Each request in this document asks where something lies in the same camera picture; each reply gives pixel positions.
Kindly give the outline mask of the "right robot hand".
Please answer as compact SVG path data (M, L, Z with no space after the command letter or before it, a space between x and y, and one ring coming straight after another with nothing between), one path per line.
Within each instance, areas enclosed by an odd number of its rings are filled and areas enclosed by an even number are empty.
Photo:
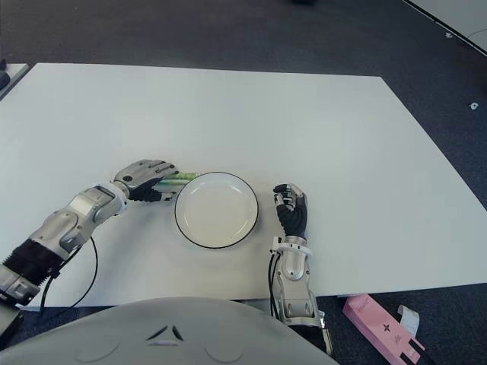
M307 196L295 184L279 184L273 189L276 214L286 236L305 238Z

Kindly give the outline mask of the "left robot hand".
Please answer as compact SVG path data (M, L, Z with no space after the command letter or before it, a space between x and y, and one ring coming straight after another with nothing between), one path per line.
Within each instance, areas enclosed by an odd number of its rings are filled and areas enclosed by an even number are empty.
M113 179L128 200L134 202L170 201L172 193L154 187L165 177L177 173L172 163L163 160L140 160L120 170Z

